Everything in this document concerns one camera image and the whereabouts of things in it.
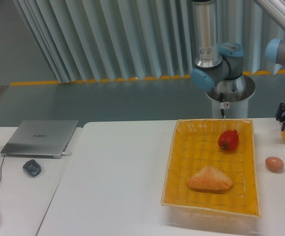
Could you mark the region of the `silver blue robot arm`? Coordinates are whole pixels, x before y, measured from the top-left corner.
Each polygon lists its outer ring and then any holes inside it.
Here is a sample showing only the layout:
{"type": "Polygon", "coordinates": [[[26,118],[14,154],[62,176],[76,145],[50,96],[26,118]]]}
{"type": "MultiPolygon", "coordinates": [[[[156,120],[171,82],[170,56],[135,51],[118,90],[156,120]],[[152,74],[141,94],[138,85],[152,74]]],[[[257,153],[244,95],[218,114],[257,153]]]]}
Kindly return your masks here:
{"type": "MultiPolygon", "coordinates": [[[[285,0],[257,0],[256,4],[285,31],[285,0]]],[[[218,43],[216,1],[193,0],[191,5],[198,50],[191,80],[212,100],[214,118],[246,118],[255,83],[243,75],[243,47],[238,43],[218,43]]],[[[285,40],[272,39],[265,56],[285,66],[285,40]]]]}

